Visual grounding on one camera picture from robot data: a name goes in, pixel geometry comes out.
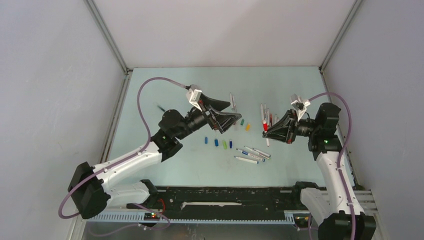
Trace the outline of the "grey cap white marker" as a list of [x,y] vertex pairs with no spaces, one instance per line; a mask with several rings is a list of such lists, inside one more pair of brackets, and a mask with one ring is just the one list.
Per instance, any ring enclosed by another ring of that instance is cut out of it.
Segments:
[[235,110],[234,109],[234,98],[233,98],[233,95],[232,95],[231,92],[229,93],[229,102],[230,102],[230,108],[231,108],[231,110],[234,111]]

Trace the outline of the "orange cap marker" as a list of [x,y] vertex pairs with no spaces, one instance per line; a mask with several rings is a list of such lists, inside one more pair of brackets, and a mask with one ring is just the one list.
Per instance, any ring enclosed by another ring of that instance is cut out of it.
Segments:
[[264,114],[264,106],[262,103],[260,104],[260,116],[261,116],[261,122],[265,123],[266,120],[265,120],[265,114]]

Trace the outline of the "navy cap marker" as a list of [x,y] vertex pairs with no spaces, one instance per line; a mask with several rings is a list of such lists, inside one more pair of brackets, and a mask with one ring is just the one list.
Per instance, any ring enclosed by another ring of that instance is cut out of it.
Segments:
[[252,151],[252,152],[255,152],[255,153],[257,153],[257,154],[259,154],[259,155],[261,155],[261,156],[263,156],[264,158],[267,158],[267,159],[270,159],[271,158],[271,155],[270,154],[268,154],[268,153],[266,153],[266,152],[264,152],[264,151],[261,151],[261,150],[259,150],[259,149],[257,149],[257,148],[250,148],[250,147],[248,147],[248,146],[244,146],[247,150],[249,150],[249,151]]

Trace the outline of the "light green cap marker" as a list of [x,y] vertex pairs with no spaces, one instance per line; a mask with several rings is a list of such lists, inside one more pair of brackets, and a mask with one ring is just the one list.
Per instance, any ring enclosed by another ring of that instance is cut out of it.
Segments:
[[258,153],[256,151],[250,151],[250,153],[253,154],[253,155],[255,155],[255,156],[257,156],[257,157],[259,157],[259,158],[265,159],[265,160],[269,160],[270,159],[269,156],[263,155],[263,154]]

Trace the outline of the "blue cap thick marker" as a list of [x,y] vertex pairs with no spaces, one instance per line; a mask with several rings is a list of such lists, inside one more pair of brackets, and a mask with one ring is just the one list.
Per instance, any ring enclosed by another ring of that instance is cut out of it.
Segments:
[[239,149],[239,148],[237,148],[236,150],[237,150],[238,152],[242,153],[243,155],[249,156],[249,157],[251,157],[251,158],[253,158],[253,159],[256,159],[256,160],[258,160],[258,161],[261,161],[261,162],[264,162],[264,161],[265,161],[265,159],[264,159],[263,157],[260,157],[260,156],[254,155],[253,153],[247,152],[247,151],[245,151],[245,150],[241,150],[241,149]]

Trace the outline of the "blue cap thin marker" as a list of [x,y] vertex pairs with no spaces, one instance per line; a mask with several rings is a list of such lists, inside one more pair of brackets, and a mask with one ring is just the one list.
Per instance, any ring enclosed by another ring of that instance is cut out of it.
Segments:
[[249,159],[249,158],[245,158],[245,157],[240,157],[240,156],[234,156],[235,159],[240,160],[240,161],[244,161],[247,163],[252,163],[252,164],[259,164],[259,162],[257,160],[253,160],[253,159]]

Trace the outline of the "dark blue cap marker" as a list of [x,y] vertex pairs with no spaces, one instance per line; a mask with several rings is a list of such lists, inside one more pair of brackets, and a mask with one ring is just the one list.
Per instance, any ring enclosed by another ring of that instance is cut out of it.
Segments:
[[231,102],[232,102],[232,109],[233,109],[233,111],[234,111],[235,113],[237,113],[237,105],[236,105],[236,102],[235,102],[235,97],[234,97],[234,95],[231,95]]

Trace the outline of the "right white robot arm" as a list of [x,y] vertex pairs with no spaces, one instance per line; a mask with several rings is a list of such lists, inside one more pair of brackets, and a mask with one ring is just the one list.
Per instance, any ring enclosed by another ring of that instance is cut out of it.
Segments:
[[320,240],[371,240],[377,228],[373,216],[366,215],[353,187],[348,184],[344,163],[345,147],[335,134],[341,109],[325,102],[314,119],[301,119],[300,113],[289,109],[273,126],[263,131],[263,138],[291,144],[297,136],[308,138],[327,190],[324,200],[320,190],[311,183],[291,194],[291,204],[297,209],[307,207],[318,226]]

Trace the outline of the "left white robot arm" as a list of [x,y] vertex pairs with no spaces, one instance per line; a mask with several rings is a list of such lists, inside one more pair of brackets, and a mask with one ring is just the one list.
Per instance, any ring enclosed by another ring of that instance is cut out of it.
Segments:
[[165,110],[156,134],[147,133],[144,145],[108,162],[91,166],[79,164],[68,186],[67,198],[71,198],[83,219],[91,219],[107,207],[126,204],[142,204],[153,208],[158,202],[155,185],[148,179],[128,184],[122,181],[136,172],[162,163],[183,147],[180,142],[190,134],[208,125],[212,130],[226,132],[241,115],[224,110],[231,102],[217,100],[198,93],[198,103],[182,115],[176,109]]

